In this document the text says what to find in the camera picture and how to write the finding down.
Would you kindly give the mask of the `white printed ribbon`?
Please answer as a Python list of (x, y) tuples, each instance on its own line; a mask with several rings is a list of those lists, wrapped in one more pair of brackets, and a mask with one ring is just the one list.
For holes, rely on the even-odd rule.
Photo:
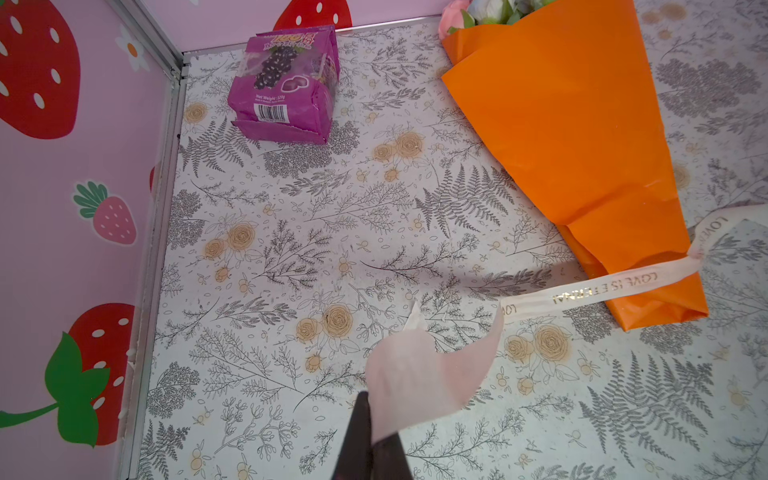
[(371, 441), (377, 443), (466, 406), (493, 363), (505, 324), (678, 283), (696, 274), (709, 250), (744, 220), (765, 225), (767, 207), (748, 205), (712, 212), (697, 225), (682, 259), (503, 297), (489, 332), (454, 352), (436, 352), (420, 306), (415, 304), (402, 331), (382, 340), (366, 364)]

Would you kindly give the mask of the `pink fake rose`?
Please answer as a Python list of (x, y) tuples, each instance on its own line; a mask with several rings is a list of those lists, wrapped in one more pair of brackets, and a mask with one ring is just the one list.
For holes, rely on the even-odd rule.
[(438, 35), (444, 40), (452, 33), (464, 29), (467, 25), (474, 26), (474, 19), (469, 15), (470, 0), (453, 0), (442, 11), (438, 24)]

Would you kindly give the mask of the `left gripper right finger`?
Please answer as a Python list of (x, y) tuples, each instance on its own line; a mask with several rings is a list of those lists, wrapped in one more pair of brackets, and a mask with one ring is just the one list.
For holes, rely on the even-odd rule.
[(373, 479), (413, 479), (398, 433), (394, 433), (373, 445)]

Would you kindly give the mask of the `purple snack packet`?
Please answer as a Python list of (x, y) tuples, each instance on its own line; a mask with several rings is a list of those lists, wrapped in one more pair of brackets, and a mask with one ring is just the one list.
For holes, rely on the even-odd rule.
[(334, 27), (257, 34), (228, 94), (233, 125), (251, 140), (326, 144), (339, 77)]

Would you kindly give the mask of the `white fake rose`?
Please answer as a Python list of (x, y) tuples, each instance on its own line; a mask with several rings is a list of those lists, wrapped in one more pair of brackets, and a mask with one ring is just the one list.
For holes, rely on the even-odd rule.
[(478, 25), (505, 24), (516, 12), (509, 0), (472, 0), (468, 13)]

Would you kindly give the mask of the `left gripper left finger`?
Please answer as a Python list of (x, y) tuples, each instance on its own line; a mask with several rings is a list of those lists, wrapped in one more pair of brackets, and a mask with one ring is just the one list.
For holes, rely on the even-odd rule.
[(332, 475), (333, 480), (369, 480), (373, 471), (369, 394), (358, 394)]

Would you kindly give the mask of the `orange wrapping paper sheet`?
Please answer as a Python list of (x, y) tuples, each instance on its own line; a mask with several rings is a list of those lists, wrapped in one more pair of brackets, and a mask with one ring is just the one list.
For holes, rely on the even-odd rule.
[(589, 277), (690, 241), (635, 6), (556, 1), (448, 33), (443, 80), (493, 157)]

